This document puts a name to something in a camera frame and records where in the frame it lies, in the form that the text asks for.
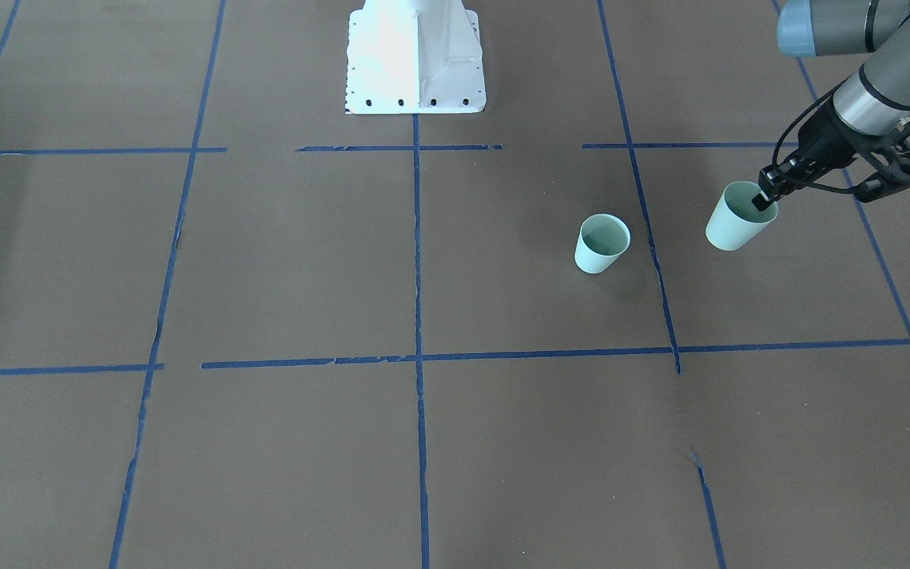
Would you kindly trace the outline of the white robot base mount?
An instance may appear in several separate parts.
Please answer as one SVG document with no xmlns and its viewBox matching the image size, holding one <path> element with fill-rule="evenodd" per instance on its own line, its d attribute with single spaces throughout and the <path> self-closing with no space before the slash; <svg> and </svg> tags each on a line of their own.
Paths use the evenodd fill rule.
<svg viewBox="0 0 910 569">
<path fill-rule="evenodd" d="M 348 19 L 344 111 L 455 115 L 487 107 L 476 11 L 461 1 L 366 1 Z"/>
</svg>

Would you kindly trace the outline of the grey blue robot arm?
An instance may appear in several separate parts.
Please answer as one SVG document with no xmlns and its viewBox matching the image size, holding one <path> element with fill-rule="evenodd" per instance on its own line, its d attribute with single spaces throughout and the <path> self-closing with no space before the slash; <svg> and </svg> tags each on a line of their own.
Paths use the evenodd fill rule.
<svg viewBox="0 0 910 569">
<path fill-rule="evenodd" d="M 759 212 L 856 159 L 871 175 L 844 188 L 869 204 L 910 188 L 910 1 L 788 1 L 777 44 L 792 58 L 866 55 L 866 61 L 798 116 L 795 148 L 773 150 L 752 202 Z"/>
</svg>

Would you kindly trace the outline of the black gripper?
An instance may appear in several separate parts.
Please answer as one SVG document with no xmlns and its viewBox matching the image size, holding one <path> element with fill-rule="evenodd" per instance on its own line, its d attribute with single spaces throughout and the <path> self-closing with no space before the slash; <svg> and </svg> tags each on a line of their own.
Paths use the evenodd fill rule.
<svg viewBox="0 0 910 569">
<path fill-rule="evenodd" d="M 884 134 L 864 134 L 842 120 L 832 105 L 822 105 L 797 129 L 795 158 L 762 167 L 758 194 L 751 204 L 758 212 L 801 190 L 805 171 L 829 171 L 852 164 L 857 158 L 873 167 L 862 183 L 855 185 L 856 201 L 863 204 L 898 194 L 910 188 L 910 122 L 890 126 Z"/>
</svg>

